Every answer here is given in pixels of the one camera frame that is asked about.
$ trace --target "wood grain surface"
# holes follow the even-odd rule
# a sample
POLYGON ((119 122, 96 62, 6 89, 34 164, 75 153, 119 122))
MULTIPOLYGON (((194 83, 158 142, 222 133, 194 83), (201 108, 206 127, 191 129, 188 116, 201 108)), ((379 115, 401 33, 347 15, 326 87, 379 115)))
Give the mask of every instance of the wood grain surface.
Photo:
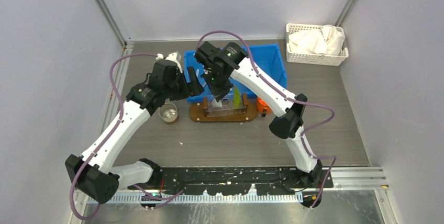
MULTIPOLYGON (((228 41, 212 41, 223 47, 228 41)), ((332 106, 336 117, 326 125, 307 133, 308 141, 317 155, 337 155, 337 166, 369 165, 350 103, 338 67, 287 63, 285 40, 250 40, 250 45, 278 43, 288 75, 287 89, 304 93, 309 102, 332 106)), ((168 55, 178 51, 194 50, 196 41, 137 42, 133 53, 155 52, 168 55)), ((135 57, 129 62, 123 94, 151 72, 155 59, 135 57)), ((115 165, 134 163, 147 158, 160 166, 259 166, 295 165, 282 139, 268 129, 273 114, 253 121, 200 123, 188 116, 190 104, 174 101, 180 120, 167 125, 156 112, 142 125, 118 156, 115 165)), ((307 107, 305 126, 313 125, 330 116, 320 108, 307 107)))

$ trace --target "orange object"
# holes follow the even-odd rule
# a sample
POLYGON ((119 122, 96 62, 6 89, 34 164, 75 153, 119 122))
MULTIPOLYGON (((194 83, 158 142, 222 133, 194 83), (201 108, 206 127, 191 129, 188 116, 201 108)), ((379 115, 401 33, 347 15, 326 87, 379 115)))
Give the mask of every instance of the orange object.
POLYGON ((260 114, 262 114, 263 117, 265 117, 266 114, 270 114, 272 112, 269 106, 260 97, 258 97, 256 101, 256 109, 260 114))

